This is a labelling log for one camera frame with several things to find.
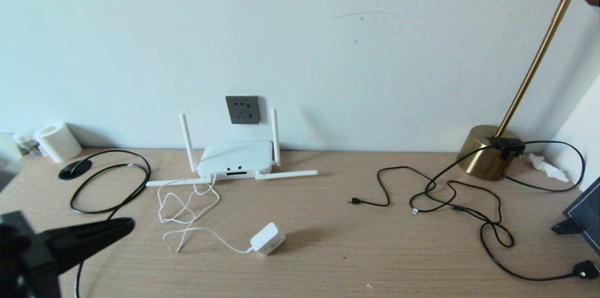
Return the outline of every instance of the cord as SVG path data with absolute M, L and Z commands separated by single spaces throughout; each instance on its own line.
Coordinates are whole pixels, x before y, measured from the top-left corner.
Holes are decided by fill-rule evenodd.
M 79 161 L 71 170 L 71 173 L 77 169 L 77 167 L 84 161 L 90 160 L 92 157 L 98 156 L 98 155 L 102 155 L 102 154 L 107 154 L 107 153 L 126 153 L 126 154 L 130 154 L 130 155 L 135 155 L 139 158 L 141 158 L 144 163 L 145 163 L 145 167 L 144 166 L 140 166 L 137 164 L 117 164 L 117 165 L 112 165 L 112 166 L 108 166 L 102 170 L 100 170 L 99 172 L 96 172 L 96 174 L 90 176 L 87 180 L 83 181 L 83 183 L 77 188 L 77 190 L 75 191 L 75 193 L 73 193 L 73 196 L 71 197 L 71 202 L 69 203 L 69 206 L 71 207 L 71 209 L 73 209 L 73 211 L 77 212 L 77 213 L 82 213 L 82 214 L 86 214 L 86 215 L 92 215 L 92 214 L 99 214 L 99 213 L 107 213 L 110 212 L 111 214 L 109 214 L 109 216 L 107 217 L 107 221 L 109 219 L 111 219 L 114 214 L 116 214 L 116 212 L 118 212 L 118 210 L 120 208 L 122 208 L 124 205 L 126 205 L 127 203 L 131 202 L 132 200 L 134 200 L 137 196 L 139 196 L 142 191 L 144 189 L 146 189 L 146 182 L 148 182 L 148 180 L 150 180 L 150 176 L 152 175 L 152 169 L 150 169 L 150 164 L 148 163 L 148 161 L 142 156 L 139 155 L 137 153 L 134 153 L 132 151 L 128 151 L 128 150 L 122 150 L 122 149 L 111 149 L 111 150 L 105 150 L 105 151 L 101 151 L 99 153 L 95 153 L 92 154 L 86 158 L 84 158 L 83 160 Z M 137 168 L 140 168 L 142 171 L 144 171 L 144 180 L 140 183 L 140 185 L 138 185 L 138 187 L 136 189 L 133 190 L 132 193 L 129 194 L 129 196 L 127 196 L 120 204 L 117 204 L 116 206 L 113 206 L 111 208 L 106 208 L 106 209 L 102 209 L 102 210 L 92 210 L 92 211 L 87 211 L 87 210 L 82 210 L 82 209 L 78 209 L 75 208 L 75 199 L 77 198 L 77 196 L 79 195 L 79 193 L 81 193 L 81 191 L 83 191 L 83 189 L 92 181 L 94 180 L 97 176 L 99 176 L 100 174 L 103 174 L 104 172 L 107 172 L 109 170 L 113 170 L 115 168 L 120 168 L 123 166 L 135 166 Z M 75 278 L 75 298 L 79 298 L 79 284 L 81 283 L 81 271 L 83 268 L 83 262 L 79 263 L 79 268 L 77 270 L 77 277 Z
M 564 191 L 569 191 L 571 189 L 574 189 L 575 187 L 577 187 L 581 181 L 583 180 L 583 176 L 585 173 L 585 160 L 583 158 L 583 155 L 581 154 L 581 152 L 579 152 L 579 150 L 576 149 L 576 147 L 566 143 L 566 142 L 555 142 L 555 141 L 533 141 L 533 142 L 523 142 L 523 144 L 527 145 L 527 144 L 535 144 L 535 143 L 559 143 L 559 144 L 566 144 L 567 146 L 571 147 L 572 149 L 574 149 L 577 154 L 579 155 L 579 158 L 581 159 L 581 174 L 579 176 L 579 179 L 577 181 L 577 183 L 575 185 L 573 185 L 572 187 L 569 187 L 567 189 L 561 189 L 561 190 L 553 190 L 553 189 L 544 189 L 542 187 L 537 187 L 537 186 L 532 186 L 532 185 L 528 185 L 524 182 L 512 179 L 508 176 L 504 176 L 504 178 L 508 179 L 508 180 L 512 180 L 516 183 L 525 185 L 525 186 L 530 186 L 536 189 L 541 189 L 541 190 L 545 190 L 545 191 L 554 191 L 554 192 L 564 192 Z M 504 270 L 506 273 L 514 276 L 514 277 L 518 277 L 520 279 L 524 279 L 527 281 L 553 281 L 553 280 L 557 280 L 557 279 L 564 279 L 564 278 L 568 278 L 568 277 L 574 277 L 574 276 L 579 276 L 582 278 L 595 278 L 598 277 L 598 275 L 600 275 L 600 272 L 598 271 L 597 268 L 595 268 L 593 266 L 593 264 L 590 261 L 584 261 L 581 262 L 579 264 L 576 264 L 573 268 L 573 271 L 571 273 L 567 273 L 565 275 L 561 275 L 561 276 L 553 276 L 553 277 L 542 277 L 542 278 L 532 278 L 532 277 L 525 277 L 522 275 L 519 275 L 518 273 L 512 272 L 511 270 L 509 270 L 506 266 L 504 266 L 495 256 L 494 254 L 489 250 L 489 247 L 486 243 L 486 240 L 484 239 L 484 229 L 488 226 L 490 226 L 493 231 L 494 231 L 494 235 L 495 235 L 495 239 L 497 240 L 497 242 L 499 242 L 503 247 L 513 247 L 515 244 L 515 239 L 512 236 L 512 234 L 510 233 L 510 231 L 508 230 L 508 228 L 506 228 L 505 226 L 502 225 L 502 201 L 500 199 L 500 197 L 498 195 L 496 195 L 493 191 L 489 190 L 489 189 L 485 189 L 483 187 L 479 187 L 479 186 L 475 186 L 475 185 L 469 185 L 468 183 L 465 182 L 461 182 L 461 181 L 456 181 L 456 180 L 450 180 L 447 181 L 446 184 L 448 185 L 448 187 L 450 187 L 450 189 L 452 189 L 453 194 L 450 197 L 450 199 L 448 200 L 440 200 L 438 198 L 435 198 L 431 195 L 431 191 L 433 191 L 435 189 L 435 187 L 437 187 L 437 184 L 435 183 L 435 181 L 442 176 L 443 174 L 445 174 L 448 170 L 452 169 L 452 167 L 456 166 L 457 164 L 459 164 L 461 161 L 465 160 L 466 158 L 470 157 L 473 154 L 478 153 L 479 151 L 482 151 L 484 149 L 489 149 L 489 148 L 497 148 L 497 146 L 485 146 L 482 147 L 480 149 L 476 149 L 474 151 L 471 151 L 470 153 L 468 153 L 467 155 L 464 155 L 463 157 L 457 159 L 455 162 L 451 163 L 449 166 L 447 166 L 446 168 L 444 168 L 441 172 L 439 172 L 436 176 L 434 176 L 433 178 L 429 178 L 428 176 L 426 176 L 425 174 L 423 174 L 422 172 L 419 172 L 418 170 L 411 168 L 409 166 L 395 166 L 395 167 L 389 167 L 389 168 L 383 168 L 381 170 L 379 170 L 377 172 L 377 180 L 379 181 L 379 184 L 381 185 L 381 187 L 384 189 L 384 192 L 386 193 L 386 197 L 388 198 L 388 202 L 387 204 L 383 205 L 383 204 L 373 204 L 370 202 L 364 202 L 358 198 L 352 198 L 351 202 L 352 203 L 366 203 L 366 204 L 373 204 L 376 206 L 388 206 L 390 204 L 390 198 L 388 196 L 388 192 L 385 190 L 385 187 L 381 181 L 381 177 L 380 174 L 381 172 L 385 171 L 385 170 L 397 170 L 397 169 L 401 169 L 401 168 L 406 168 L 409 169 L 423 177 L 425 177 L 426 179 L 429 180 L 429 182 L 427 183 L 425 190 L 422 191 L 421 193 L 417 193 L 414 196 L 411 197 L 411 199 L 409 200 L 409 204 L 411 205 L 411 208 L 413 208 L 413 214 L 416 215 L 416 213 L 418 212 L 433 212 L 435 210 L 441 209 L 444 206 L 451 206 L 454 210 L 459 211 L 459 212 L 465 212 L 473 217 L 475 217 L 476 219 L 479 219 L 481 221 L 483 221 L 484 223 L 482 224 L 482 226 L 480 227 L 480 241 L 481 244 L 483 246 L 483 248 L 485 249 L 486 253 L 488 254 L 488 256 L 493 260 L 493 262 L 495 262 L 495 264 L 497 264 L 497 266 L 499 266 L 502 270 Z M 491 194 L 495 200 L 497 201 L 497 213 L 498 213 L 498 219 L 497 221 L 493 221 L 492 219 L 490 219 L 487 215 L 485 215 L 484 213 L 481 213 L 473 208 L 468 208 L 465 206 L 459 206 L 456 204 L 452 204 L 452 201 L 456 198 L 457 196 L 457 191 L 456 189 L 452 186 L 452 185 L 462 185 L 462 186 L 467 186 L 467 187 L 472 187 L 474 189 L 478 189 L 478 190 L 482 190 L 485 191 L 489 194 Z M 424 210 L 419 210 L 417 209 L 414 205 L 413 205 L 413 201 L 420 197 L 420 196 L 427 196 L 429 199 L 440 203 L 439 206 L 435 206 L 432 209 L 424 209 Z M 501 230 L 502 232 L 504 232 L 504 234 L 506 234 L 506 236 L 508 236 L 508 243 L 505 243 L 499 234 L 499 230 Z
M 583 181 L 583 174 L 585 174 L 585 159 L 583 158 L 583 155 L 581 154 L 581 152 L 579 150 L 577 150 L 576 147 L 573 147 L 572 145 L 568 144 L 567 142 L 558 142 L 558 141 L 546 141 L 546 140 L 538 140 L 538 141 L 532 141 L 532 142 L 523 142 L 523 144 L 534 144 L 534 143 L 559 143 L 559 144 L 564 144 L 566 146 L 569 146 L 570 148 L 572 148 L 577 155 L 579 155 L 579 159 L 581 160 L 581 174 L 579 175 L 579 179 L 577 180 L 577 182 L 575 184 L 573 184 L 573 186 L 568 187 L 566 189 L 559 189 L 559 190 L 555 190 L 555 189 L 546 189 L 546 188 L 542 188 L 542 187 L 538 187 L 538 186 L 534 186 L 534 185 L 529 185 L 523 181 L 519 181 L 516 179 L 513 179 L 510 176 L 507 176 L 506 174 L 502 174 L 502 177 L 504 177 L 507 180 L 513 181 L 515 183 L 518 183 L 520 185 L 524 185 L 526 187 L 532 187 L 534 189 L 539 189 L 539 190 L 543 190 L 543 191 L 550 191 L 553 193 L 563 193 L 565 191 L 570 191 L 571 189 L 574 189 L 575 187 L 577 187 L 581 181 Z
M 412 206 L 412 201 L 413 201 L 413 199 L 416 196 L 428 193 L 429 185 L 433 184 L 433 187 L 431 189 L 429 189 L 429 191 L 432 191 L 433 189 L 435 189 L 435 179 L 437 179 L 437 177 L 439 177 L 440 175 L 444 174 L 444 172 L 446 172 L 447 170 L 449 170 L 453 166 L 457 165 L 459 162 L 463 161 L 464 159 L 466 159 L 466 158 L 470 157 L 471 155 L 477 153 L 478 151 L 482 151 L 482 150 L 488 149 L 488 148 L 492 148 L 492 146 L 482 147 L 480 149 L 474 150 L 471 153 L 469 153 L 469 154 L 467 154 L 467 155 L 459 158 L 458 160 L 456 160 L 456 162 L 454 162 L 452 165 L 448 166 L 448 168 L 444 169 L 440 174 L 438 174 L 437 176 L 435 176 L 435 178 L 433 178 L 433 179 L 427 177 L 422 172 L 420 172 L 420 171 L 418 171 L 418 170 L 416 170 L 416 169 L 414 169 L 412 167 L 409 167 L 409 166 L 391 166 L 391 167 L 388 167 L 388 168 L 380 169 L 377 172 L 377 181 L 379 181 L 379 185 L 381 186 L 381 189 L 383 189 L 383 192 L 385 193 L 386 203 L 385 204 L 380 204 L 380 203 L 373 203 L 373 202 L 363 201 L 363 200 L 361 200 L 360 198 L 357 198 L 357 197 L 351 197 L 351 198 L 348 199 L 347 202 L 348 203 L 352 203 L 352 204 L 364 203 L 364 204 L 370 204 L 371 206 L 378 206 L 378 207 L 387 207 L 387 206 L 389 206 L 390 205 L 390 194 L 388 194 L 387 189 L 385 189 L 385 186 L 383 185 L 383 181 L 381 181 L 381 173 L 383 171 L 386 171 L 386 170 L 394 170 L 394 169 L 403 169 L 403 168 L 405 168 L 405 169 L 412 170 L 413 172 L 416 172 L 417 174 L 419 174 L 419 175 L 421 175 L 421 176 L 423 176 L 423 177 L 425 177 L 426 179 L 429 180 L 429 183 L 427 184 L 427 187 L 426 187 L 426 191 L 424 191 L 422 193 L 418 193 L 415 196 L 412 196 L 412 198 L 411 198 L 411 206 Z M 437 208 L 434 208 L 434 209 L 424 210 L 424 212 L 433 212 L 433 210 L 439 209 L 439 208 L 441 208 L 443 206 L 444 206 L 444 204 L 442 204 L 441 206 L 439 206 Z
M 206 231 L 210 232 L 216 238 L 218 238 L 221 242 L 223 242 L 223 244 L 225 244 L 227 247 L 229 247 L 229 249 L 235 251 L 236 253 L 250 253 L 253 250 L 252 247 L 250 247 L 250 249 L 248 249 L 246 251 L 238 250 L 235 247 L 229 245 L 229 243 L 225 242 L 225 240 L 223 238 L 221 238 L 221 236 L 219 236 L 216 232 L 210 230 L 209 228 L 204 228 L 204 227 L 186 228 L 186 229 L 182 229 L 182 230 L 170 231 L 170 232 L 167 232 L 166 234 L 163 235 L 163 240 L 165 242 L 167 242 L 166 237 L 169 234 L 174 234 L 176 232 L 183 232 L 185 234 L 186 232 L 192 231 L 192 230 L 206 230 Z M 169 251 L 171 251 L 171 245 L 169 244 L 169 242 L 167 242 L 167 245 L 169 246 Z
M 216 176 L 212 176 L 212 182 L 210 183 L 210 186 L 208 187 L 208 189 L 206 189 L 206 191 L 204 191 L 203 193 L 199 193 L 198 192 L 198 188 L 196 187 L 195 184 L 193 184 L 193 192 L 189 194 L 188 196 L 188 200 L 186 203 L 183 202 L 183 200 L 178 197 L 177 195 L 175 195 L 174 193 L 168 193 L 164 198 L 161 198 L 160 195 L 160 191 L 164 186 L 170 185 L 172 183 L 176 183 L 180 180 L 176 180 L 176 181 L 172 181 L 170 183 L 167 183 L 161 187 L 159 187 L 158 191 L 157 191 L 157 196 L 158 196 L 158 204 L 159 204 L 159 209 L 158 209 L 158 219 L 161 221 L 161 223 L 169 223 L 169 222 L 175 222 L 175 223 L 180 223 L 180 224 L 187 224 L 187 227 L 185 229 L 182 230 L 174 230 L 174 231 L 170 231 L 167 232 L 166 234 L 163 235 L 163 241 L 165 241 L 165 243 L 167 244 L 167 247 L 169 248 L 169 252 L 173 252 L 171 249 L 171 243 L 169 243 L 167 241 L 167 236 L 169 236 L 170 234 L 174 234 L 174 233 L 178 233 L 178 232 L 182 232 L 182 236 L 180 239 L 180 245 L 177 247 L 177 252 L 181 250 L 184 240 L 186 239 L 186 234 L 188 231 L 193 231 L 193 230 L 206 230 L 210 233 L 212 233 L 214 236 L 216 236 L 221 242 L 223 242 L 223 244 L 225 244 L 225 246 L 229 247 L 231 250 L 235 251 L 236 253 L 249 253 L 250 251 L 252 251 L 252 247 L 250 249 L 248 249 L 247 251 L 240 251 L 238 249 L 236 249 L 235 247 L 231 246 L 229 243 L 225 242 L 225 240 L 223 240 L 218 234 L 216 234 L 216 232 L 208 229 L 208 228 L 204 228 L 204 227 L 195 227 L 195 228 L 191 228 L 191 225 L 197 221 L 200 217 L 202 217 L 202 215 L 204 215 L 204 213 L 208 212 L 208 210 L 210 210 L 211 208 L 213 208 L 218 202 L 219 200 L 221 200 L 221 196 L 219 195 L 219 193 L 217 193 L 217 191 L 214 189 L 214 185 L 215 182 L 217 180 Z M 198 195 L 198 196 L 202 196 L 204 194 L 207 194 L 208 192 L 212 192 L 213 194 L 215 194 L 215 196 L 217 197 L 217 199 L 210 205 L 208 205 L 206 208 L 204 208 L 200 213 L 195 214 L 193 212 L 193 210 L 191 210 L 188 206 L 189 206 L 189 202 L 191 202 L 191 198 L 194 194 Z M 167 198 L 169 198 L 169 196 L 173 196 L 174 198 L 177 199 L 177 201 L 181 204 L 182 208 L 181 210 L 176 213 L 172 218 L 163 218 L 162 215 L 162 210 L 165 207 L 165 203 L 167 201 Z M 177 219 L 177 217 L 179 217 L 184 211 L 187 211 L 189 213 L 192 214 L 192 219 L 190 219 L 189 221 L 181 221 L 179 219 Z

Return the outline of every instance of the gold lamp base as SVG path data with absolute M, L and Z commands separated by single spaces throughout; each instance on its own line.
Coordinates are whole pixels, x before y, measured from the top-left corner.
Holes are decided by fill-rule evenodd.
M 480 125 L 473 127 L 463 144 L 463 148 L 458 153 L 457 159 L 469 154 L 476 149 L 489 146 L 491 142 L 487 138 L 493 137 L 498 127 L 489 125 Z M 511 131 L 504 130 L 503 138 L 519 138 Z M 502 172 L 508 168 L 516 153 L 512 152 L 508 159 L 500 158 L 501 151 L 495 148 L 484 149 L 471 155 L 458 165 L 463 168 L 467 174 L 477 177 L 478 179 L 496 181 L 502 179 Z

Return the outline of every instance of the gray wall outlet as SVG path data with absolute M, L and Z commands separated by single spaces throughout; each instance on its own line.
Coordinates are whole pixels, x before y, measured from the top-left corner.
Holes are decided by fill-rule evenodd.
M 257 125 L 261 122 L 259 97 L 225 97 L 231 123 Z

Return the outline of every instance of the white power adapter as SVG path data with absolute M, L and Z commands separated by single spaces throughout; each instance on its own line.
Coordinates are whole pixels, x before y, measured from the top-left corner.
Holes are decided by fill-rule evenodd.
M 274 223 L 269 223 L 250 239 L 250 244 L 254 251 L 266 256 L 283 243 L 283 241 L 285 241 L 285 234 Z

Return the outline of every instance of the white cable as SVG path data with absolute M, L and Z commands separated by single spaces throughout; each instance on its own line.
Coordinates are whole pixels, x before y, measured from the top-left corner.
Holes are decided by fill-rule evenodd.
M 171 245 L 166 240 L 166 237 L 167 237 L 168 234 L 174 234 L 176 232 L 186 233 L 187 231 L 191 231 L 191 230 L 206 230 L 206 231 L 210 232 L 211 234 L 215 235 L 215 237 L 218 238 L 221 242 L 223 242 L 223 244 L 225 244 L 227 247 L 229 247 L 229 249 L 235 251 L 236 253 L 250 253 L 253 250 L 252 247 L 250 247 L 250 249 L 248 249 L 246 251 L 238 250 L 235 247 L 229 245 L 229 243 L 225 242 L 225 240 L 223 238 L 221 238 L 221 236 L 219 236 L 216 232 L 210 230 L 209 228 L 195 227 L 195 228 L 186 228 L 186 229 L 183 229 L 183 230 L 170 231 L 170 232 L 167 232 L 166 234 L 164 234 L 163 235 L 163 240 L 167 243 L 167 246 L 169 246 L 169 251 L 171 251 Z
M 214 189 L 214 185 L 215 185 L 215 182 L 216 182 L 216 180 L 217 180 L 217 177 L 216 177 L 216 176 L 212 176 L 211 178 L 212 178 L 212 183 L 210 184 L 210 186 L 208 187 L 208 189 L 206 189 L 206 191 L 204 191 L 204 192 L 202 192 L 202 193 L 200 193 L 200 192 L 198 191 L 198 188 L 197 188 L 196 184 L 193 184 L 192 186 L 193 186 L 194 190 L 193 190 L 193 192 L 192 192 L 191 194 L 189 194 L 189 197 L 188 197 L 188 200 L 187 200 L 187 202 L 186 202 L 186 203 L 184 203 L 184 202 L 183 202 L 183 200 L 182 200 L 182 199 L 180 199 L 180 197 L 178 197 L 177 195 L 175 195 L 175 194 L 173 194 L 173 193 L 168 193 L 168 194 L 167 194 L 167 195 L 166 195 L 164 198 L 161 198 L 161 196 L 160 196 L 160 190 L 161 190 L 161 189 L 162 189 L 164 186 L 170 185 L 170 184 L 172 184 L 172 183 L 179 182 L 179 181 L 181 181 L 181 180 L 174 180 L 174 181 L 171 181 L 171 182 L 169 182 L 169 183 L 167 183 L 167 184 L 165 184 L 165 185 L 162 185 L 161 187 L 159 187 L 159 188 L 158 188 L 158 191 L 157 191 L 157 195 L 158 195 L 158 203 L 159 203 L 159 209 L 158 209 L 158 219 L 161 221 L 161 223 L 176 222 L 176 223 L 180 223 L 180 224 L 187 224 L 187 227 L 186 227 L 185 229 L 182 229 L 182 230 L 175 230 L 175 231 L 170 231 L 170 232 L 167 232 L 166 234 L 164 234 L 164 235 L 163 235 L 163 241 L 165 241 L 165 243 L 167 243 L 167 247 L 169 248 L 169 251 L 170 251 L 170 252 L 172 252 L 172 249 L 171 249 L 171 244 L 170 244 L 170 243 L 167 241 L 167 239 L 166 239 L 166 238 L 167 238 L 167 236 L 168 236 L 169 234 L 174 234 L 174 233 L 176 233 L 176 232 L 182 232 L 182 233 L 183 233 L 183 234 L 182 234 L 182 236 L 181 236 L 181 239 L 180 239 L 180 245 L 177 247 L 177 251 L 180 251 L 180 250 L 181 250 L 181 248 L 182 248 L 182 246 L 183 246 L 184 240 L 186 239 L 186 234 L 187 234 L 187 232 L 188 232 L 188 231 L 192 231 L 192 230 L 206 230 L 206 231 L 210 232 L 211 234 L 213 234 L 214 236 L 216 236 L 216 237 L 217 237 L 217 238 L 218 238 L 218 239 L 219 239 L 221 242 L 223 242 L 223 244 L 225 244 L 227 247 L 229 247 L 231 250 L 235 251 L 236 253 L 250 253 L 250 252 L 253 250 L 253 249 L 252 249 L 252 247 L 251 247 L 250 249 L 248 249 L 248 250 L 246 250 L 246 251 L 240 251 L 240 250 L 236 249 L 235 247 L 233 247 L 233 246 L 229 245 L 229 243 L 225 242 L 225 240 L 223 240 L 223 239 L 222 239 L 222 238 L 221 238 L 221 237 L 220 237 L 218 234 L 216 234 L 216 232 L 214 232 L 214 231 L 212 231 L 212 230 L 210 230 L 210 229 L 208 229 L 208 228 L 204 228 L 204 227 L 195 227 L 195 228 L 191 228 L 191 225 L 192 225 L 192 224 L 193 224 L 195 221 L 197 221 L 197 220 L 198 220 L 200 217 L 202 217 L 202 215 L 204 215 L 204 213 L 208 212 L 208 210 L 210 210 L 211 208 L 213 208 L 213 207 L 214 207 L 214 206 L 215 206 L 215 205 L 216 205 L 216 204 L 217 204 L 217 203 L 218 203 L 218 202 L 221 200 L 221 196 L 220 196 L 220 195 L 219 195 L 219 193 L 217 193 L 217 191 Z M 198 213 L 198 214 L 195 214 L 195 213 L 193 212 L 193 210 L 191 210 L 191 209 L 188 207 L 188 206 L 189 206 L 189 202 L 191 202 L 191 198 L 192 198 L 192 196 L 193 196 L 194 194 L 196 194 L 196 195 L 198 195 L 198 196 L 202 196 L 202 195 L 204 195 L 204 194 L 206 194 L 206 193 L 208 193 L 208 192 L 211 192 L 211 191 L 212 191 L 212 193 L 213 193 L 213 194 L 215 194 L 215 196 L 217 197 L 217 199 L 216 199 L 216 200 L 215 200 L 215 201 L 214 201 L 212 204 L 210 204 L 210 205 L 208 205 L 206 208 L 204 208 L 204 209 L 203 209 L 203 210 L 202 210 L 200 213 Z M 181 209 L 181 210 L 180 210 L 178 213 L 176 213 L 176 215 L 174 215 L 172 218 L 163 218 L 163 215 L 162 215 L 162 210 L 163 210 L 163 208 L 165 207 L 165 203 L 166 203 L 166 201 L 167 201 L 167 198 L 169 198 L 169 196 L 173 196 L 174 198 L 176 198 L 176 199 L 177 199 L 177 201 L 178 201 L 178 202 L 181 204 L 181 206 L 182 206 L 182 209 Z M 181 220 L 177 219 L 177 217 L 179 217 L 179 216 L 180 216 L 180 215 L 181 215 L 181 214 L 182 214 L 184 211 L 186 211 L 186 210 L 187 210 L 189 213 L 191 213 L 191 214 L 192 214 L 192 219 L 190 219 L 189 221 L 181 221 Z

